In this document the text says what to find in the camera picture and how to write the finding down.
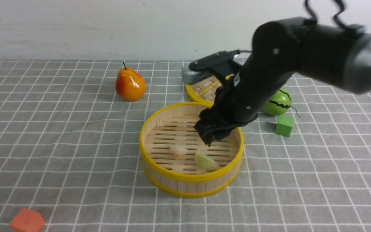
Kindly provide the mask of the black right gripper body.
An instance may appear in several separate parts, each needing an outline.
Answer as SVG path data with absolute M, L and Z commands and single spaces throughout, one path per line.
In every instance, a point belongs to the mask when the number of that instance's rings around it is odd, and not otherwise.
M 297 68 L 297 53 L 273 49 L 253 53 L 215 93 L 212 108 L 228 112 L 246 125 L 287 82 Z

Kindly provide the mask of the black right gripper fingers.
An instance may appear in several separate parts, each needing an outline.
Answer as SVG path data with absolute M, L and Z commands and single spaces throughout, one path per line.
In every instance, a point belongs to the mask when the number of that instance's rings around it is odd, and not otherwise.
M 195 123 L 194 129 L 206 145 L 215 141 L 227 138 L 232 130 L 241 127 L 243 124 L 233 119 L 228 112 L 217 108 L 206 108 L 199 114 L 199 120 Z

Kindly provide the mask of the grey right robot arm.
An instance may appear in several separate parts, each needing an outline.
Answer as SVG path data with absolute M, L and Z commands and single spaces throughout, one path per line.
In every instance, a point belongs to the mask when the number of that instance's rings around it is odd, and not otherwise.
M 360 25 L 321 25 L 306 18 L 268 22 L 256 29 L 252 51 L 243 65 L 235 51 L 219 52 L 190 63 L 184 83 L 211 75 L 222 81 L 212 107 L 194 128 L 210 145 L 258 117 L 268 100 L 295 73 L 353 94 L 371 91 L 371 34 Z

